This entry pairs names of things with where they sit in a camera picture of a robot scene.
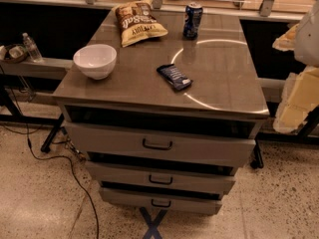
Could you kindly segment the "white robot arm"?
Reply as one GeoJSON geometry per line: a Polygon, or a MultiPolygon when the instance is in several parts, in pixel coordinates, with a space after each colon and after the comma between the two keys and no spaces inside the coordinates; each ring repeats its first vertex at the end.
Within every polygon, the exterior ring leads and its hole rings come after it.
{"type": "Polygon", "coordinates": [[[307,66],[319,67],[319,0],[299,22],[294,57],[307,66]]]}

